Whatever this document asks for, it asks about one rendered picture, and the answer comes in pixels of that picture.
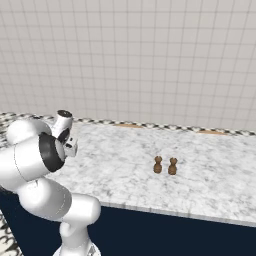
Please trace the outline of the tan flat slab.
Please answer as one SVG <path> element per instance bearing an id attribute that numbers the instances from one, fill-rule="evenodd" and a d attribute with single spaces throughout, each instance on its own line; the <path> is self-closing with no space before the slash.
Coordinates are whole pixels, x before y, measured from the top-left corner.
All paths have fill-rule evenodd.
<path id="1" fill-rule="evenodd" d="M 212 135 L 227 135 L 225 132 L 215 131 L 215 130 L 200 130 L 196 133 L 200 134 L 212 134 Z"/>
<path id="2" fill-rule="evenodd" d="M 117 127 L 126 127 L 126 128 L 144 128 L 143 126 L 139 126 L 139 125 L 136 125 L 136 124 L 114 124 L 114 126 L 117 126 Z"/>

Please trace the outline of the brown wooden shaker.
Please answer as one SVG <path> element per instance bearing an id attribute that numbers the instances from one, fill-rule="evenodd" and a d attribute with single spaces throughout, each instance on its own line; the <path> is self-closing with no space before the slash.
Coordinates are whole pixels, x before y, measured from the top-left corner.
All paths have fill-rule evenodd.
<path id="1" fill-rule="evenodd" d="M 176 164 L 177 164 L 177 159 L 176 158 L 171 158 L 170 159 L 170 166 L 168 167 L 168 173 L 170 175 L 175 175 L 176 174 L 176 171 L 177 171 Z"/>
<path id="2" fill-rule="evenodd" d="M 162 157 L 161 156 L 156 156 L 154 158 L 154 160 L 155 160 L 155 164 L 154 164 L 153 171 L 155 173 L 159 174 L 162 171 L 162 165 L 161 165 Z"/>

